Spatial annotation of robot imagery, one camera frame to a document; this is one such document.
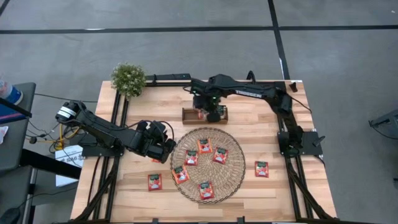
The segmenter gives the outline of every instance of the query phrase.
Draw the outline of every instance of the table leg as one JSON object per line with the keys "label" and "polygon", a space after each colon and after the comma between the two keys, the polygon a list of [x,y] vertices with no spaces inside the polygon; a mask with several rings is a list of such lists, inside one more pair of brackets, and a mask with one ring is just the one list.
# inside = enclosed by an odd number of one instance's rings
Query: table leg
{"label": "table leg", "polygon": [[45,170],[65,177],[71,177],[74,179],[80,178],[81,168],[60,162],[27,149],[22,150],[19,164],[21,166],[30,165],[36,169]]}

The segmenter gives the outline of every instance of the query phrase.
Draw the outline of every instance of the white paper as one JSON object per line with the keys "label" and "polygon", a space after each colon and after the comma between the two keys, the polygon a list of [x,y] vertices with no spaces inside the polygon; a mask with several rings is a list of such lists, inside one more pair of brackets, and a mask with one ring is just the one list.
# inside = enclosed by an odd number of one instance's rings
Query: white paper
{"label": "white paper", "polygon": [[[73,166],[80,166],[83,167],[84,159],[81,156],[83,148],[76,145],[76,146],[68,146],[64,150],[55,151],[55,159],[61,162],[66,162],[67,164],[71,164]],[[78,180],[64,177],[61,175],[55,176],[55,185],[57,187],[62,187],[71,183],[74,183]]]}
{"label": "white paper", "polygon": [[7,131],[8,131],[8,126],[0,127],[0,144],[2,144],[2,140],[7,134]]}

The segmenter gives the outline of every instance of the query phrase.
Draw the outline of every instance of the small wooden box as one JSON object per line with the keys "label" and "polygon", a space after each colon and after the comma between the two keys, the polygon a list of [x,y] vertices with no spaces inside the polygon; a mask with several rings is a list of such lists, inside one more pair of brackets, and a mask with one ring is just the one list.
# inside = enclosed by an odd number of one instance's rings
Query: small wooden box
{"label": "small wooden box", "polygon": [[225,108],[225,117],[219,122],[210,123],[202,119],[198,119],[198,111],[192,108],[182,108],[183,124],[226,124],[228,123],[228,108]]}

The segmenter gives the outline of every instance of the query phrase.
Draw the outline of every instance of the blue bottle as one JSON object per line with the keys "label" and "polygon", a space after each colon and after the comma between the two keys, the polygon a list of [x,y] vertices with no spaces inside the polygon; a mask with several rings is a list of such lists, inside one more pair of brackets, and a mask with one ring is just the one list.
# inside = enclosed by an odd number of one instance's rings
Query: blue bottle
{"label": "blue bottle", "polygon": [[8,82],[0,80],[0,97],[18,105],[22,101],[24,94]]}

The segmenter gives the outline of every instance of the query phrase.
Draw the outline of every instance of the robotic arm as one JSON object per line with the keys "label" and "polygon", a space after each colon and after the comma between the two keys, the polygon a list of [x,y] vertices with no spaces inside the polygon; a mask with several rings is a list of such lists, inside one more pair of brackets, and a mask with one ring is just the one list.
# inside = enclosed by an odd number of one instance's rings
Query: robotic arm
{"label": "robotic arm", "polygon": [[141,121],[136,130],[121,128],[96,116],[80,101],[64,103],[55,118],[66,126],[84,129],[96,138],[100,147],[114,151],[126,148],[162,163],[175,146],[173,139],[167,139],[165,126],[160,122],[151,122],[149,128],[145,121]]}
{"label": "robotic arm", "polygon": [[218,122],[220,115],[217,112],[221,97],[231,94],[248,96],[265,100],[273,112],[282,117],[289,132],[289,145],[301,149],[303,129],[297,125],[292,112],[292,97],[277,87],[276,83],[255,85],[240,83],[227,75],[210,77],[208,82],[192,78],[190,93],[194,94],[193,104],[196,109],[208,112],[208,122]]}

